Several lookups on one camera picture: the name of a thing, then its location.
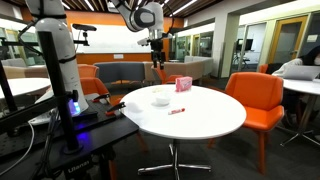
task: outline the cable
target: cable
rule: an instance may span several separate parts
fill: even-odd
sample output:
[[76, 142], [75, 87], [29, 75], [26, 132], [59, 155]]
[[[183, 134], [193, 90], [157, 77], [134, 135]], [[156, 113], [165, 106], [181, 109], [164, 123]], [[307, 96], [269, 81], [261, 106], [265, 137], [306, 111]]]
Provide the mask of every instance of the cable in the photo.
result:
[[28, 122], [30, 128], [31, 128], [31, 132], [32, 132], [32, 137], [31, 137], [31, 141], [30, 141], [30, 145], [29, 145], [29, 148], [27, 150], [27, 152], [18, 160], [16, 161], [12, 166], [10, 166], [9, 168], [7, 168], [6, 170], [2, 171], [0, 173], [0, 176], [2, 176], [3, 174], [7, 173], [8, 171], [10, 171], [12, 168], [14, 168], [17, 164], [19, 164], [26, 156], [27, 154], [30, 152], [31, 150], [31, 147], [32, 147], [32, 144], [33, 144], [33, 140], [34, 140], [34, 129], [33, 129], [33, 126], [30, 122]]
[[78, 33], [78, 41], [79, 41], [79, 38], [80, 38], [80, 33], [81, 33], [81, 31], [82, 31], [82, 30], [80, 30], [79, 33]]
[[27, 49], [29, 49], [30, 51], [34, 52], [34, 53], [37, 53], [39, 56], [42, 55], [42, 53], [38, 50], [36, 50], [35, 48], [33, 48], [32, 46], [29, 46], [27, 43], [25, 43], [21, 36], [28, 30], [30, 29], [31, 26], [37, 24], [38, 21], [34, 22], [34, 21], [31, 21], [31, 23], [29, 23], [25, 28], [23, 28], [19, 34], [18, 34], [18, 40], [19, 42], [24, 46], [26, 47]]
[[169, 30], [168, 30], [168, 32], [167, 32], [167, 34], [169, 34], [170, 31], [171, 31], [171, 29], [173, 28], [173, 25], [174, 25], [174, 15], [173, 15], [173, 11], [172, 11], [172, 9], [170, 8], [170, 6], [169, 6], [167, 3], [165, 3], [164, 5], [166, 5], [166, 7], [167, 7], [167, 8], [169, 9], [169, 11], [170, 11], [170, 14], [172, 14], [171, 27], [169, 28]]
[[52, 140], [54, 137], [54, 131], [58, 127], [56, 126], [57, 124], [56, 121], [59, 118], [59, 113], [57, 112], [56, 108], [53, 109], [51, 113], [52, 114], [51, 114], [50, 122], [48, 125], [48, 135], [46, 137], [46, 142], [41, 154], [40, 162], [37, 169], [33, 172], [32, 176], [30, 177], [30, 179], [34, 179], [41, 171], [43, 171], [46, 177], [50, 177], [53, 179], [58, 177], [59, 174], [62, 172], [62, 171], [52, 172], [50, 167], [49, 155], [51, 151]]

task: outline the monitor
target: monitor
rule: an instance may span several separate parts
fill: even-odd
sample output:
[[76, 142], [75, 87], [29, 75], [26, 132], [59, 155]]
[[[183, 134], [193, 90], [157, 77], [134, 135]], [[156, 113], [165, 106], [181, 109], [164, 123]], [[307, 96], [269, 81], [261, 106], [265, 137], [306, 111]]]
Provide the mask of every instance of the monitor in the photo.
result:
[[[245, 51], [250, 51], [251, 50], [252, 42], [253, 42], [253, 39], [247, 39], [246, 47], [244, 49]], [[237, 40], [237, 47], [236, 47], [237, 51], [241, 51], [242, 44], [243, 44], [243, 39], [238, 39]]]

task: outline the blue led light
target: blue led light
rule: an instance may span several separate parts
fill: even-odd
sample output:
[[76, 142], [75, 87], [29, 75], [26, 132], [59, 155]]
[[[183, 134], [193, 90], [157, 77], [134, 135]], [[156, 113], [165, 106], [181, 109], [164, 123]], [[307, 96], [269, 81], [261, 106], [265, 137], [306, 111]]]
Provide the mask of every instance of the blue led light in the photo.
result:
[[81, 110], [78, 102], [73, 102], [73, 100], [71, 99], [68, 104], [71, 116], [77, 116], [80, 114]]

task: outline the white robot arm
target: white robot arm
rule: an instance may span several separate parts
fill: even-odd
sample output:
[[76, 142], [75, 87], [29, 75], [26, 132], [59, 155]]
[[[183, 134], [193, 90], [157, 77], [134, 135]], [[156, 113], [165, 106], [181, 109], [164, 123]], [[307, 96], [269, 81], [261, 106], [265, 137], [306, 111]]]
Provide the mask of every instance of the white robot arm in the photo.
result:
[[150, 40], [163, 38], [163, 11], [159, 3], [150, 2], [135, 11], [125, 0], [111, 0], [126, 22], [128, 29], [137, 32], [149, 29]]
[[[140, 45], [151, 44], [153, 60], [160, 61], [163, 33], [163, 11], [158, 3], [150, 2], [146, 6], [132, 11], [126, 1], [111, 0], [129, 30], [133, 32], [148, 28], [149, 37], [140, 41]], [[70, 31], [66, 24], [66, 15], [61, 0], [27, 0], [28, 8], [34, 17], [37, 32], [51, 32], [54, 39], [55, 51], [57, 53], [65, 90], [78, 92], [78, 104], [80, 112], [88, 108], [84, 98], [75, 55], [75, 47]], [[52, 96], [47, 93], [41, 99]]]

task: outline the camera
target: camera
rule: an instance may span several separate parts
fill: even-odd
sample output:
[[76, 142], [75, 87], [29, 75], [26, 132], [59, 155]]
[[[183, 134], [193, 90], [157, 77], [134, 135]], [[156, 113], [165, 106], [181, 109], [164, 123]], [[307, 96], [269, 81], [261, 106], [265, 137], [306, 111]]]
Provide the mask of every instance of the camera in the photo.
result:
[[96, 31], [97, 30], [97, 28], [94, 26], [83, 25], [83, 24], [72, 24], [72, 27], [77, 30], [83, 30], [83, 31]]

